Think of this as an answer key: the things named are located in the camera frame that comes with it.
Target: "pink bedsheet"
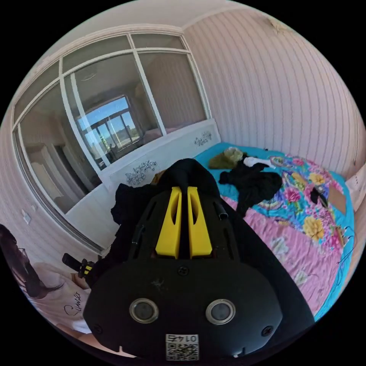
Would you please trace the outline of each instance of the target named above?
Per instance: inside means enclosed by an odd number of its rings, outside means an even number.
[[[222,198],[236,210],[236,201]],[[253,209],[247,211],[244,220],[282,263],[315,315],[332,288],[341,253]]]

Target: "circular sensor lens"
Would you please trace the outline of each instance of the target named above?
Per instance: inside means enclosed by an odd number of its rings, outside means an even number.
[[[225,299],[213,301],[206,309],[207,320],[215,325],[228,323],[235,315],[234,304]]]
[[[130,305],[131,317],[139,323],[149,324],[159,316],[159,309],[149,299],[137,299]]]

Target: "floral bedspread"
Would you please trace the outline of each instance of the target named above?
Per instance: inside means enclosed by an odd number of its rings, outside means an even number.
[[[328,198],[330,186],[343,193],[340,183],[310,160],[286,155],[271,156],[270,161],[281,170],[278,173],[282,175],[283,185],[271,201],[263,201],[254,209],[282,225],[303,232],[319,245],[320,250],[329,247],[342,253],[341,240],[346,244],[348,237],[341,223],[337,223],[335,208],[332,205],[324,208],[320,202],[314,204],[310,199],[314,187],[320,188],[325,198]]]
[[[219,143],[199,154],[196,159],[207,168],[209,159],[229,146],[232,145]],[[285,155],[278,151],[237,147],[249,156],[270,159],[276,168],[265,168],[264,171],[276,172],[282,177],[282,188],[274,198],[253,206],[253,210],[249,211],[250,214],[246,215],[245,220],[290,273],[308,300],[315,319],[318,320],[336,301],[351,259],[354,222],[352,203],[345,181],[340,175],[329,172],[301,157]],[[217,182],[222,171],[210,170]],[[310,193],[315,186],[322,191],[325,198],[328,198],[330,186],[344,194],[347,202],[346,215],[331,204],[328,204],[328,208],[324,208],[320,202],[314,204],[310,199]],[[218,187],[221,196],[231,206],[235,206],[238,201],[237,189],[234,186],[219,183]],[[256,225],[258,218],[250,221],[255,217],[253,212],[265,218],[266,224],[261,227]],[[288,228],[285,230],[286,236],[282,236],[283,240],[281,236],[273,237],[275,230],[272,223],[277,227]],[[294,230],[302,236],[298,236],[296,241],[287,240],[284,245],[284,238],[291,237],[289,233]],[[309,291],[312,291],[312,288],[314,293],[310,298]],[[316,303],[314,302],[315,293],[317,293]]]

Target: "window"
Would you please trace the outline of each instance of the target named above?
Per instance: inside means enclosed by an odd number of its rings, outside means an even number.
[[[206,119],[186,54],[139,54],[167,133]]]
[[[155,34],[155,33],[133,34],[132,40],[136,48],[147,48],[147,47],[180,48],[180,49],[184,48],[180,40],[180,37],[169,34]]]
[[[20,122],[26,155],[43,193],[63,214],[101,182],[72,133],[57,83]]]
[[[40,93],[48,84],[58,78],[58,62],[51,65],[43,71],[24,91],[19,100],[14,106],[14,122],[18,119],[20,114],[24,111],[26,106],[32,99]]]
[[[63,58],[63,72],[72,69],[85,61],[91,60],[95,57],[106,55],[108,53],[128,50],[130,43],[127,36],[111,37],[103,39],[98,42],[93,42],[90,45],[79,48],[78,50],[69,53]]]
[[[85,80],[85,75],[94,74]],[[65,78],[68,101],[91,159],[103,170],[159,137],[132,54],[103,59]]]
[[[76,229],[72,209],[110,178],[118,160],[209,117],[192,60],[179,36],[117,35],[62,57],[15,104],[14,144],[26,183],[86,245],[101,248],[87,228]]]
[[[127,104],[125,96],[109,102],[94,111],[86,114],[91,131],[82,118],[77,120],[83,140],[90,146],[92,155],[96,161],[100,161],[100,167],[105,167],[101,152],[107,156],[110,163],[117,160],[123,149],[141,139]]]

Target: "ceiling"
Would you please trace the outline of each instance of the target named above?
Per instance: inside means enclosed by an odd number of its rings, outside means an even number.
[[[246,5],[230,0],[136,0],[95,15],[59,39],[39,59],[90,33],[128,24],[165,24],[185,27],[207,13]]]

